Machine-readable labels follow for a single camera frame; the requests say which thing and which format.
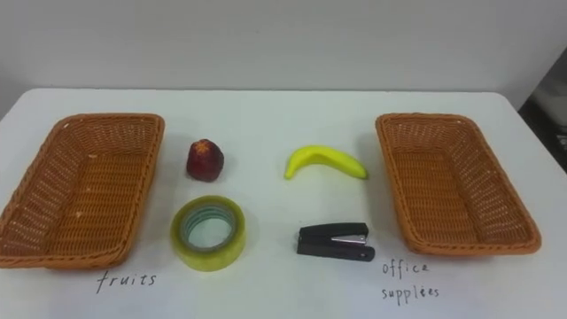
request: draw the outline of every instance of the wicker basket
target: wicker basket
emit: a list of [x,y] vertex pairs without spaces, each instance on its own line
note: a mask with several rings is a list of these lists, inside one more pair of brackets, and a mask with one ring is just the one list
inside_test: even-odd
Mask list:
[[534,253],[541,237],[477,125],[449,114],[376,122],[402,236],[415,253]]
[[163,137],[158,115],[80,114],[50,132],[0,217],[2,268],[124,261]]

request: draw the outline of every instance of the white table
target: white table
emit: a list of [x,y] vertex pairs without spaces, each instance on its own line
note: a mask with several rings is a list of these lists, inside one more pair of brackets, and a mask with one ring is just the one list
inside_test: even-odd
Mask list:
[[[104,284],[104,271],[0,270],[2,318],[499,318],[567,313],[567,176],[509,102],[493,93],[259,92],[34,89],[0,122],[0,206],[18,185],[53,124],[74,113],[144,112],[166,120],[166,133],[144,221],[128,261]],[[538,223],[534,255],[436,258],[400,241],[374,129],[382,113],[458,113],[482,129]],[[184,175],[189,145],[209,138],[226,164],[215,183]],[[361,181],[328,167],[283,179],[286,160],[304,144],[350,152],[369,170]],[[169,224],[190,199],[220,194],[245,211],[248,241],[231,266],[213,273],[173,254]],[[366,222],[372,262],[297,255],[300,227]],[[383,273],[403,259],[409,272]],[[414,265],[429,271],[418,274]],[[139,284],[143,275],[153,285]],[[421,289],[439,296],[421,296]],[[383,299],[383,290],[410,290]]]

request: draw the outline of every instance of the stapler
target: stapler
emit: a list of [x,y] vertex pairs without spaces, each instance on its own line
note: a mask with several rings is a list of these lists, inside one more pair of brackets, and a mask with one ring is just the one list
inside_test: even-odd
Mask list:
[[369,228],[364,222],[340,222],[303,227],[299,230],[298,253],[372,261],[374,248],[366,246]]

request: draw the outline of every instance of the red apple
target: red apple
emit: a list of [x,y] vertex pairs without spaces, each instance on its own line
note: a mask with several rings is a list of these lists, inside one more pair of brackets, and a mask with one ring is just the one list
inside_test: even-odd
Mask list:
[[196,180],[213,182],[224,166],[224,155],[215,143],[202,139],[191,145],[187,159],[187,174]]

